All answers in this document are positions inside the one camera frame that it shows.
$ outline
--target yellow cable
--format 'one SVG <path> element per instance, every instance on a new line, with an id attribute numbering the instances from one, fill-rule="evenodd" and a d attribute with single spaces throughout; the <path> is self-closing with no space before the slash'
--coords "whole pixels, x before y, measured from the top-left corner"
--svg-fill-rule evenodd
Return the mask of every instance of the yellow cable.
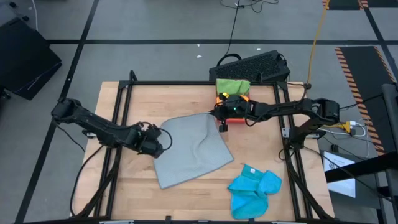
<path id="1" fill-rule="evenodd" d="M 340 128 L 340 129 L 344 130 L 346 133 L 350 133 L 351 132 L 351 122 L 350 121 L 346 121 L 344 123 L 334 124 L 334 125 L 330 125 L 330 126 L 325 125 L 325 127 L 328 127 L 328 128 Z"/>
<path id="2" fill-rule="evenodd" d="M 329 2 L 330 2 L 330 0 L 327 0 L 326 4 L 325 4 L 325 7 L 323 8 L 323 13 L 322 13 L 322 16 L 321 16 L 321 21 L 319 22 L 319 25 L 318 25 L 317 34 L 315 35 L 315 38 L 313 40 L 312 49 L 311 49 L 311 55 L 310 55 L 310 64 L 308 65 L 307 84 L 309 84 L 310 81 L 311 81 L 311 70 L 312 70 L 311 67 L 312 67 L 313 53 L 315 51 L 315 45 L 317 44 L 318 36 L 319 36 L 320 31 L 321 31 L 321 27 L 322 27 L 323 21 L 325 20 L 326 10 L 329 7 Z"/>

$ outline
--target gray towel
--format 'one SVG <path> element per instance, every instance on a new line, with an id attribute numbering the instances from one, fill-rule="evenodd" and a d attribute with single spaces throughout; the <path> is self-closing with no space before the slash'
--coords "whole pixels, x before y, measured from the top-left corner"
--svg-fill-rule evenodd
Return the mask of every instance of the gray towel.
<path id="1" fill-rule="evenodd" d="M 166 189 L 219 169 L 233 157 L 208 113 L 169 119 L 161 125 L 173 138 L 172 147 L 155 159 L 160 188 Z M 159 142 L 168 147 L 170 139 L 162 133 Z"/>

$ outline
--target blue cloth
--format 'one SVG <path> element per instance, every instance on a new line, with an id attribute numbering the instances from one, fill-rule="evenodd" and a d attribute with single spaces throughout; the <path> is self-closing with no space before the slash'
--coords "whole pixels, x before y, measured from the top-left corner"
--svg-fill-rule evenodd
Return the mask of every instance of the blue cloth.
<path id="1" fill-rule="evenodd" d="M 276 194 L 281 185 L 282 179 L 273 172 L 263 173 L 245 164 L 241 175 L 228 186 L 232 193 L 232 217 L 248 219 L 262 216 L 268 209 L 267 194 Z"/>

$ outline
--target black metal frame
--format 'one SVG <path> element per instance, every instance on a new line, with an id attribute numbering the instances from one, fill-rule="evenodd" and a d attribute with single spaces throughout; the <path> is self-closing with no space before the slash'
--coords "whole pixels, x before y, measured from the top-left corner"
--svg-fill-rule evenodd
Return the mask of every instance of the black metal frame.
<path id="1" fill-rule="evenodd" d="M 129 105 L 131 102 L 131 93 L 132 93 L 132 87 L 133 85 L 215 85 L 215 82 L 213 81 L 137 81 L 137 78 L 135 77 L 134 73 L 131 71 L 130 72 L 130 80 L 128 81 L 119 81 L 119 86 L 118 86 L 118 92 L 116 93 L 116 101 L 115 101 L 115 106 L 114 106 L 114 111 L 113 111 L 113 118 L 112 122 L 116 122 L 118 120 L 118 113 L 120 109 L 120 104 L 121 104 L 121 95 L 123 93 L 123 90 L 125 87 L 127 87 L 127 95 L 126 95 L 126 101 L 125 101 L 125 106 L 123 110 L 123 116 L 122 116 L 122 123 L 123 125 L 126 124 L 127 121 L 127 114 L 128 114 L 128 109 Z M 274 89 L 274 94 L 275 94 L 275 102 L 280 103 L 280 95 L 279 95 L 279 88 L 283 91 L 284 94 L 284 101 L 288 102 L 290 101 L 289 98 L 289 92 L 287 91 L 287 87 L 284 86 L 279 86 L 277 82 L 274 83 L 252 83 L 252 85 L 264 85 L 264 86 L 272 86 Z M 289 119 L 289 126 L 292 127 L 294 126 L 294 119 L 293 116 L 290 115 L 288 116 Z M 281 137 L 282 137 L 282 128 L 285 128 L 285 122 L 283 117 L 279 117 L 279 126 L 280 126 L 280 131 L 281 131 Z M 285 157 L 289 157 L 289 147 L 288 147 L 288 142 L 282 138 L 283 143 L 284 143 L 284 153 Z M 111 150 L 110 148 L 106 149 L 106 154 L 104 157 L 104 163 L 103 163 L 103 169 L 101 173 L 101 178 L 100 178 L 100 185 L 104 182 L 105 177 L 107 176 L 108 173 L 108 168 L 109 168 L 109 163 L 111 159 Z M 119 168 L 119 163 L 120 163 L 120 157 L 121 157 L 121 147 L 116 149 L 116 155 L 115 155 L 115 160 L 114 163 L 117 162 L 116 166 Z M 306 186 L 305 182 L 305 174 L 304 174 L 304 169 L 302 165 L 302 159 L 300 155 L 300 151 L 296 151 L 295 153 L 295 159 L 297 161 L 297 169 L 298 169 L 298 175 L 300 177 L 300 180 L 303 182 L 304 186 Z M 293 167 L 292 161 L 291 160 L 286 160 L 287 166 Z M 117 178 L 118 175 L 116 173 L 114 179 L 111 182 L 111 187 L 109 190 L 109 197 L 108 197 L 108 203 L 106 206 L 106 213 L 105 217 L 111 218 L 112 214 L 112 209 L 113 209 L 113 200 L 114 200 L 114 195 L 115 195 L 115 190 L 116 190 L 116 183 L 117 183 Z M 297 197 L 297 191 L 296 191 L 296 186 L 293 178 L 291 175 L 289 175 L 289 186 L 290 186 L 290 193 L 292 196 L 292 205 L 293 205 L 293 210 L 294 210 L 294 217 L 295 220 L 301 219 L 300 215 L 300 206 L 299 206 L 299 200 Z M 99 217 L 100 216 L 100 210 L 101 210 L 101 204 L 102 204 L 102 197 L 101 199 L 97 202 L 95 206 L 95 212 L 94 212 L 94 217 Z M 311 206 L 308 202 L 308 200 L 304 197 L 304 205 L 305 205 L 305 213 L 307 218 L 313 218 L 312 216 L 312 209 Z M 164 223 L 166 220 L 141 220 L 142 222 L 151 222 L 151 223 Z M 230 221 L 230 222 L 222 222 L 222 223 L 242 223 L 239 221 Z"/>
<path id="2" fill-rule="evenodd" d="M 394 217 L 396 219 L 396 223 L 398 223 L 398 196 L 393 193 L 394 188 L 398 186 L 392 183 L 391 178 L 389 178 L 391 172 L 396 172 L 398 170 L 398 153 L 397 152 L 388 152 L 385 155 L 381 155 L 378 157 L 374 157 L 371 159 L 366 159 L 361 162 L 356 162 L 351 165 L 344 166 L 344 169 L 348 171 L 351 175 L 355 177 L 361 177 L 362 175 L 367 174 L 377 174 L 379 172 L 385 172 L 387 176 L 386 187 L 379 187 L 379 181 L 376 177 L 376 184 L 378 186 L 377 190 L 380 194 L 386 197 L 390 197 L 392 200 L 392 211 L 394 212 Z M 336 182 L 340 180 L 350 179 L 351 176 L 341 169 L 333 169 L 325 172 L 326 181 Z M 382 198 L 379 198 L 381 209 L 377 209 L 377 218 L 379 219 L 379 223 L 386 222 L 385 211 L 382 205 Z"/>
<path id="3" fill-rule="evenodd" d="M 123 93 L 123 90 L 125 88 L 127 88 L 126 100 L 124 102 L 123 116 L 122 116 L 122 122 L 121 122 L 121 124 L 126 124 L 127 115 L 128 115 L 128 111 L 129 111 L 129 105 L 131 104 L 132 88 L 134 85 L 215 85 L 215 82 L 212 82 L 212 81 L 137 81 L 137 78 L 134 75 L 134 72 L 131 71 L 130 72 L 130 80 L 119 81 L 118 92 L 116 93 L 116 101 L 115 101 L 115 106 L 114 106 L 114 111 L 113 111 L 112 122 L 116 122 L 118 120 L 118 113 L 120 110 L 122 93 Z M 282 90 L 282 92 L 284 94 L 284 101 L 285 102 L 290 101 L 289 92 L 285 85 L 279 86 L 277 82 L 274 82 L 274 83 L 252 83 L 252 85 L 272 86 L 274 89 L 276 103 L 280 103 L 279 90 Z M 288 116 L 288 120 L 289 120 L 290 127 L 294 126 L 293 116 L 291 116 L 291 115 Z M 280 125 L 281 137 L 282 137 L 282 128 L 285 128 L 285 121 L 282 116 L 279 116 L 279 125 Z M 289 157 L 289 147 L 288 147 L 289 142 L 287 139 L 284 139 L 283 137 L 282 137 L 282 142 L 283 142 L 284 149 L 285 149 L 284 150 L 285 157 Z M 100 185 L 104 182 L 104 179 L 107 176 L 109 162 L 111 159 L 111 151 L 112 151 L 112 149 L 107 149 L 106 154 L 104 156 L 104 164 L 103 164 L 103 169 L 102 169 L 102 173 L 101 173 Z M 115 159 L 114 159 L 114 166 L 116 164 L 117 171 L 116 171 L 116 175 L 113 177 L 113 180 L 111 182 L 105 216 L 100 216 L 101 201 L 102 201 L 102 196 L 101 196 L 100 199 L 98 200 L 97 204 L 95 205 L 93 217 L 71 217 L 66 220 L 50 220 L 50 221 L 34 222 L 34 223 L 74 223 L 74 224 L 79 223 L 80 224 L 80 223 L 99 223 L 99 222 L 111 220 L 111 214 L 112 214 L 114 195 L 115 195 L 116 184 L 117 184 L 117 179 L 118 179 L 118 169 L 119 169 L 119 165 L 120 165 L 121 153 L 122 153 L 122 148 L 121 147 L 117 148 Z M 296 159 L 296 163 L 297 163 L 298 176 L 299 176 L 300 180 L 302 181 L 302 185 L 304 187 L 306 187 L 305 174 L 304 174 L 304 170 L 303 170 L 300 150 L 296 150 L 295 159 Z M 289 160 L 289 159 L 286 160 L 286 167 L 287 167 L 287 169 L 289 169 L 289 168 L 291 169 L 293 167 L 291 160 Z M 304 206 L 305 206 L 306 217 L 305 218 L 301 217 L 300 205 L 299 205 L 299 200 L 297 197 L 297 190 L 296 190 L 297 183 L 294 181 L 294 179 L 292 178 L 291 175 L 288 175 L 288 177 L 289 177 L 290 193 L 292 196 L 294 217 L 295 217 L 296 222 L 326 223 L 326 224 L 327 223 L 359 224 L 359 223 L 355 223 L 355 222 L 343 222 L 343 221 L 339 221 L 339 220 L 313 218 L 312 208 L 310 206 L 309 199 L 305 198 L 305 197 L 303 197 L 303 201 L 304 201 Z M 214 224 L 215 223 L 230 223 L 230 224 L 239 224 L 239 223 L 271 224 L 271 223 L 274 223 L 274 222 L 259 222 L 259 221 L 255 221 L 254 219 L 249 219 L 247 221 L 172 220 L 171 216 L 166 216 L 165 220 L 134 220 L 135 224 L 140 224 L 140 223 L 142 223 L 142 224 L 147 224 L 147 223 L 158 223 L 158 224 L 163 224 L 163 223 L 164 224 L 169 224 L 169 223 L 188 224 L 189 223 L 189 224 L 192 224 L 192 223 L 202 223 L 202 222 L 203 223 L 214 223 Z"/>

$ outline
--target wooden table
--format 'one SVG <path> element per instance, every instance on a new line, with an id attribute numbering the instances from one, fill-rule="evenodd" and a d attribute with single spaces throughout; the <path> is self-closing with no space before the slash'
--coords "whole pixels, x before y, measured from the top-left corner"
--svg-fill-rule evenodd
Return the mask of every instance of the wooden table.
<path id="1" fill-rule="evenodd" d="M 103 82 L 95 111 L 97 115 L 112 119 L 117 87 L 118 82 Z M 302 94 L 301 86 L 289 86 L 290 100 L 299 100 Z M 252 86 L 250 96 L 252 100 L 275 103 L 271 86 Z M 122 96 L 118 123 L 121 122 L 125 97 L 126 91 Z M 127 125 L 148 121 L 160 126 L 170 118 L 209 111 L 214 103 L 215 86 L 134 85 Z M 304 115 L 294 116 L 297 126 L 307 119 Z M 166 215 L 171 215 L 173 220 L 233 220 L 231 194 L 227 186 L 241 173 L 243 164 L 248 164 L 262 171 L 271 170 L 282 178 L 280 192 L 269 196 L 268 211 L 256 220 L 294 220 L 286 165 L 278 159 L 278 152 L 282 149 L 278 119 L 271 118 L 251 128 L 244 124 L 230 124 L 222 137 L 234 157 L 233 162 L 165 190 L 159 187 L 153 158 L 138 156 L 124 148 L 112 219 L 164 220 Z M 318 150 L 316 140 L 308 139 L 305 145 Z M 99 146 L 96 139 L 89 139 L 85 159 Z M 98 188 L 104 153 L 103 149 L 81 173 L 73 201 L 75 212 L 82 210 Z M 320 156 L 307 150 L 301 150 L 301 153 L 309 191 L 325 211 L 334 216 Z M 297 192 L 301 216 L 305 217 L 301 191 L 298 189 Z M 107 201 L 108 192 L 103 197 L 101 214 L 105 214 Z"/>

